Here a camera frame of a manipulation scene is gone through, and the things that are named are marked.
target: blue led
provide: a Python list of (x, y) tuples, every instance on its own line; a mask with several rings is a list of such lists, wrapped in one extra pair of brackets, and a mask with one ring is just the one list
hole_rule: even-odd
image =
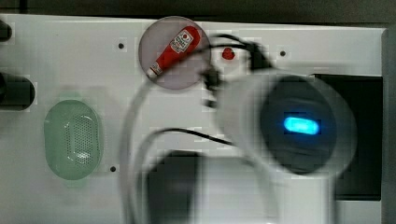
[(317, 134), (319, 125), (312, 119), (289, 117), (283, 122), (286, 130), (293, 133)]

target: circular plate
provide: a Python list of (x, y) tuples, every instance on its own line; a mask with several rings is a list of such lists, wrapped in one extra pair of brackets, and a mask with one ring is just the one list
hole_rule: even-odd
[[(183, 17), (166, 17), (150, 25), (139, 43), (139, 62), (146, 74), (157, 58), (163, 53), (172, 39), (186, 26), (197, 28), (201, 40), (196, 49), (209, 45), (209, 39), (202, 28), (194, 21)], [(182, 90), (197, 83), (200, 73), (210, 63), (210, 50), (191, 55), (180, 63), (164, 71), (157, 85), (168, 90)]]

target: perforated surface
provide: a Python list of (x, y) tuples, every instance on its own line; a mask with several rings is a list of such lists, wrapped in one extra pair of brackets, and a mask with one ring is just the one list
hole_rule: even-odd
[(45, 123), (46, 158), (51, 170), (64, 179), (89, 175), (102, 156), (98, 119), (79, 101), (62, 101)]

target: red button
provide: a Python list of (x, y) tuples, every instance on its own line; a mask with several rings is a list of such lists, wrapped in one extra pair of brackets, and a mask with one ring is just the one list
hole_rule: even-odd
[(235, 53), (231, 48), (225, 48), (221, 55), (225, 60), (232, 60), (235, 57)]

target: red bottle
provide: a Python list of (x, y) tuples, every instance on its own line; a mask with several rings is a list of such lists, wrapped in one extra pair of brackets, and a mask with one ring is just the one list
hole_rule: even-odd
[(159, 76), (166, 69), (182, 61), (197, 47), (200, 40), (201, 37), (195, 27), (184, 27), (148, 69), (147, 75), (149, 77)]

